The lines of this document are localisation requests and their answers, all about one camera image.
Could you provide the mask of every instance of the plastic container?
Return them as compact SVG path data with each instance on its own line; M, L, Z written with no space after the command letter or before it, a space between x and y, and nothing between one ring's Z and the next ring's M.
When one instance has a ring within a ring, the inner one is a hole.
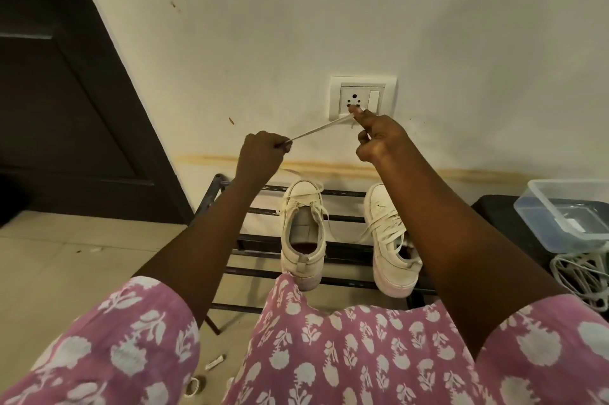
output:
M609 241L609 180L532 180L514 208L551 253L586 253Z

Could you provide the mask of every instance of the yellow stain on wall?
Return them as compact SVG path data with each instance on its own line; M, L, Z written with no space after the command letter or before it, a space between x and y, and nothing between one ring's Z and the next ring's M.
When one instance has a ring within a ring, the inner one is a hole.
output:
M234 170L236 156L219 155L182 155L177 157L176 164L215 165ZM340 178L378 179L377 170L369 163L318 163L315 161L284 161L281 168L296 171L303 175L319 175ZM519 172L490 171L476 169L436 169L444 180L481 184L526 184L531 179L543 179L543 176Z

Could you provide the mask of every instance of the pink floral dress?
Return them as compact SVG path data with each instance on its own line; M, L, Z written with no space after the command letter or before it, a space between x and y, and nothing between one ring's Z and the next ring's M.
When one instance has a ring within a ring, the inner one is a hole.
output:
M136 277L76 320L0 405L174 404L198 357L186 304ZM553 296L498 326L474 362L441 303L328 315L284 274L224 404L284 403L609 404L609 325L575 296Z

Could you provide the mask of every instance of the person's right arm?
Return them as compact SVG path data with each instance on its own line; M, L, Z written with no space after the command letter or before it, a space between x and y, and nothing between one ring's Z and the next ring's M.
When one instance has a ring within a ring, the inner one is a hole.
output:
M377 169L474 358L514 312L565 292L446 185L398 123L351 108L364 128L357 156Z

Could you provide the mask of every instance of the person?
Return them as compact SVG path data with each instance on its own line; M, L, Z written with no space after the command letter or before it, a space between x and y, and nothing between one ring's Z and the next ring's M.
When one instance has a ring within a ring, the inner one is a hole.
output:
M378 171L441 302L327 315L283 273L224 403L608 403L607 323L471 210L398 123L351 111L363 126L357 156ZM78 318L0 404L176 403L248 207L286 141L248 135L225 192Z

